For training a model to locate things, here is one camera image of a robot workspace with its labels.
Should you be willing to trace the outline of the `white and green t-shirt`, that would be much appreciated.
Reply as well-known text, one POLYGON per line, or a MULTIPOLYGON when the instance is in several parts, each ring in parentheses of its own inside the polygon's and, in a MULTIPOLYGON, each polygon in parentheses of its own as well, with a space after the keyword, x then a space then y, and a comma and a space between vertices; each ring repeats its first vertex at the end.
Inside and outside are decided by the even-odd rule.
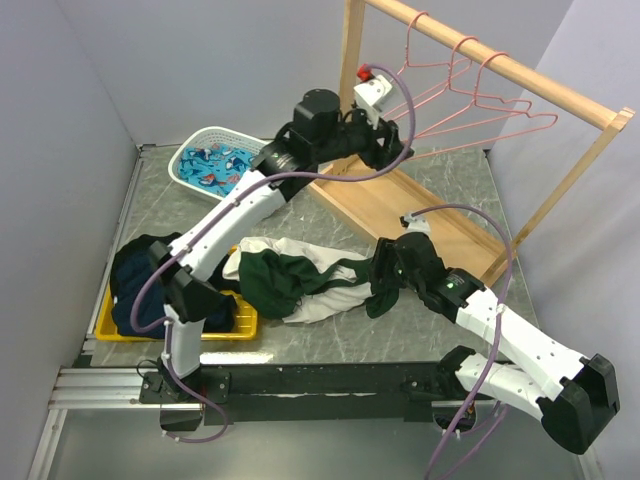
POLYGON ((222 263, 221 276, 269 320, 315 323, 364 307, 378 318, 391 310, 400 289, 376 293, 372 260, 359 253, 290 238, 245 237, 222 263))

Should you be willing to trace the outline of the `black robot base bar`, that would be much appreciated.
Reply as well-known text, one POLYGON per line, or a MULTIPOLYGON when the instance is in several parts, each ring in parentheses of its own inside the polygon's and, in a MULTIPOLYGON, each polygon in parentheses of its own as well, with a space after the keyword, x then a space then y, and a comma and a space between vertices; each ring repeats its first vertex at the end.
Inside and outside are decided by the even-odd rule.
POLYGON ((190 395, 166 373, 144 374, 139 401, 172 432, 259 421, 400 418, 430 422, 467 392, 436 362, 204 366, 190 395))

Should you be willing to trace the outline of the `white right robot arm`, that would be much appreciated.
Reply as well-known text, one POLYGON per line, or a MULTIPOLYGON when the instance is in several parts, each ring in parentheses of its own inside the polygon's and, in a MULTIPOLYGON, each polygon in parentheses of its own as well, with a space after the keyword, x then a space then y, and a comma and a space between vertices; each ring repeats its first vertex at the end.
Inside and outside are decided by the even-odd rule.
POLYGON ((445 396, 457 399, 477 389, 529 414, 558 445, 577 455, 619 412, 615 367, 608 359, 586 357, 500 305, 473 275, 445 266, 426 234, 379 239, 369 278, 375 297, 410 289, 430 311, 497 342, 508 358, 506 364, 490 364, 469 348, 455 348, 442 359, 437 376, 445 396))

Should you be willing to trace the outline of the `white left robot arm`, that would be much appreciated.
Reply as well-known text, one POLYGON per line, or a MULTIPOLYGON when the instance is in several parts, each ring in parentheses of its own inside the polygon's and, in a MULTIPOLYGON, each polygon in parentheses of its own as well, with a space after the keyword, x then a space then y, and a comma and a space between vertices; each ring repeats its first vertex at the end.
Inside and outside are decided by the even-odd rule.
POLYGON ((309 183, 332 180, 332 175, 319 173, 320 164, 356 155, 371 170, 358 178, 366 181, 410 156, 411 143, 401 141, 397 125, 382 118, 391 95, 391 87, 380 79, 360 83, 354 88, 352 108, 343 113, 336 93, 308 91, 291 121, 259 151, 249 171, 208 215, 170 245, 151 247, 154 277, 167 294, 161 360, 168 372, 162 386, 172 399, 185 402, 198 392, 204 322, 223 299, 208 279, 229 249, 309 183))

